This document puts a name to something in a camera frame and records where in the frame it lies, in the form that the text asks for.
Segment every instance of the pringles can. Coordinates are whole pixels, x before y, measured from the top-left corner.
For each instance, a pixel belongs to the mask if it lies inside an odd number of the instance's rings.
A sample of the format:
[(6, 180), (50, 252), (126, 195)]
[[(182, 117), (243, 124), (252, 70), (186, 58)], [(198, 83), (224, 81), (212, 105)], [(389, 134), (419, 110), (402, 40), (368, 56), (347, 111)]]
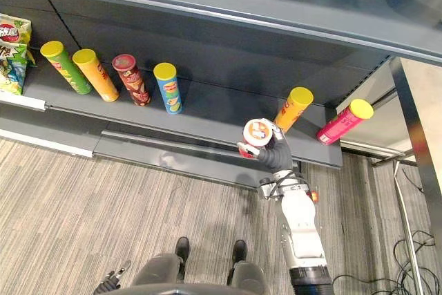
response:
[(112, 67), (118, 72), (135, 105), (144, 106), (151, 101), (132, 55), (116, 56), (112, 61)]
[(286, 133), (305, 109), (313, 102), (313, 93), (307, 88), (293, 88), (275, 119), (275, 124)]
[(40, 48), (40, 53), (57, 69), (68, 81), (70, 86), (80, 95), (92, 91), (86, 77), (70, 60), (70, 57), (60, 41), (49, 41)]
[(316, 137), (325, 145), (333, 144), (362, 121), (374, 114), (372, 106), (363, 99), (353, 99), (349, 106), (322, 128)]
[(118, 91), (108, 76), (108, 73), (100, 64), (94, 50), (89, 48), (78, 50), (72, 56), (72, 60), (105, 102), (113, 102), (118, 98)]
[[(242, 131), (244, 142), (256, 148), (262, 148), (268, 145), (272, 135), (273, 132), (269, 125), (269, 120), (267, 119), (249, 120), (244, 126), (244, 130)], [(252, 155), (249, 155), (246, 151), (242, 149), (238, 150), (242, 157), (246, 157), (249, 159), (254, 158)]]
[(182, 112), (180, 90), (177, 82), (177, 70), (173, 64), (162, 62), (153, 69), (153, 74), (160, 87), (164, 106), (169, 114)]

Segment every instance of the yellow lid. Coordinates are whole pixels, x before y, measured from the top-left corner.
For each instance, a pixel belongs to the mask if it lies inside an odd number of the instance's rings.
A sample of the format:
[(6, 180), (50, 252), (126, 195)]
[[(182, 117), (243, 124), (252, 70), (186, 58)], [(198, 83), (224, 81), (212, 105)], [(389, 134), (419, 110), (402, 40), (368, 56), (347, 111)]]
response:
[(72, 60), (77, 65), (85, 65), (89, 64), (92, 61), (97, 58), (97, 55), (95, 54), (94, 50), (91, 50), (89, 48), (83, 48), (81, 50), (78, 50), (74, 55), (72, 56)]
[(353, 99), (349, 107), (354, 116), (359, 119), (366, 120), (374, 114), (372, 106), (363, 99)]
[(157, 79), (167, 81), (168, 79), (173, 79), (177, 75), (177, 69), (173, 64), (162, 62), (154, 67), (153, 74)]
[(55, 57), (63, 52), (64, 46), (60, 41), (49, 41), (40, 48), (40, 53), (45, 57)]
[(310, 105), (313, 102), (313, 93), (307, 88), (297, 86), (290, 91), (289, 98), (299, 104)]

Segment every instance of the gray pants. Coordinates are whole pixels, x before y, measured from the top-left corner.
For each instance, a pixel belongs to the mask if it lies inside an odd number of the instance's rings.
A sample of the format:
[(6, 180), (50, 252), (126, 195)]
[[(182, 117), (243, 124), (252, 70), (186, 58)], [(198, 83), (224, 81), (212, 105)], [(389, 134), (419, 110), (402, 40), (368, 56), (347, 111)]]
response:
[[(150, 283), (176, 283), (181, 258), (175, 254), (160, 254), (150, 259), (133, 281), (133, 286)], [(231, 286), (257, 295), (269, 295), (264, 273), (255, 264), (242, 260), (235, 264)]]

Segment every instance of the black cylinder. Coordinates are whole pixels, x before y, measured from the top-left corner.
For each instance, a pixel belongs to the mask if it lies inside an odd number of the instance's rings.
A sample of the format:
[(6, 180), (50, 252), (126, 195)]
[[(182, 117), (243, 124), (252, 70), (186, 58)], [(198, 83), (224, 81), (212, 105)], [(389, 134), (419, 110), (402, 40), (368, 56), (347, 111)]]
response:
[(334, 295), (332, 285), (293, 286), (296, 295)]
[(327, 266), (297, 267), (290, 269), (291, 284), (296, 295), (334, 294)]

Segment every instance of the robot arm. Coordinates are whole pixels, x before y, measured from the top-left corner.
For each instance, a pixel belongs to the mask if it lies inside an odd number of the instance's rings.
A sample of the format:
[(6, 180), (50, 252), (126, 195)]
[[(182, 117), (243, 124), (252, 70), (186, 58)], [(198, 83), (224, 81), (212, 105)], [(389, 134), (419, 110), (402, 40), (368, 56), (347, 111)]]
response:
[(281, 130), (273, 123), (273, 139), (266, 149), (238, 143), (261, 160), (273, 173), (272, 179), (260, 182), (262, 198), (277, 202), (281, 245), (296, 294), (333, 294), (323, 245), (314, 224), (315, 206), (307, 195), (309, 186), (300, 174), (292, 171), (289, 145)]

